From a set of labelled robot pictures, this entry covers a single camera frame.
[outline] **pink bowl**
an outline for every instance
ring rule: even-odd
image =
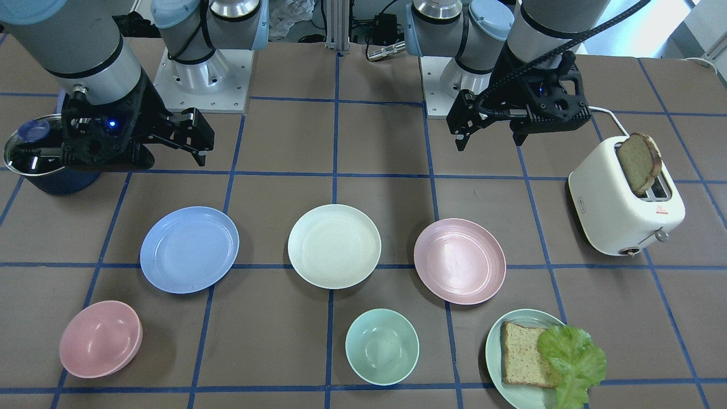
[[[439,298],[471,305],[489,300],[505,280],[505,254],[484,227],[450,218],[427,226],[414,245],[414,266]]]
[[[79,378],[98,378],[122,369],[141,345],[142,328],[134,309],[101,301],[79,312],[60,337],[60,361]]]

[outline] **toaster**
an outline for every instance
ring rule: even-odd
[[[568,176],[568,187],[588,242],[607,255],[635,255],[665,242],[684,220],[684,202],[666,164],[643,196],[629,187],[616,150],[627,136],[601,142]]]

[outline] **green lettuce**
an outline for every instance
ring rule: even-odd
[[[581,409],[588,388],[606,378],[606,354],[580,328],[556,325],[538,338],[538,351],[563,375],[555,389],[555,409]]]

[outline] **bread slice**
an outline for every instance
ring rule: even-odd
[[[502,382],[555,388],[563,378],[538,352],[538,337],[545,328],[502,323]]]
[[[662,155],[650,136],[633,133],[616,151],[631,191],[642,196],[662,172]]]

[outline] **green bowl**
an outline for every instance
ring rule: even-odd
[[[419,337],[398,312],[372,309],[358,316],[348,328],[346,357],[353,372],[366,382],[397,384],[417,366]]]

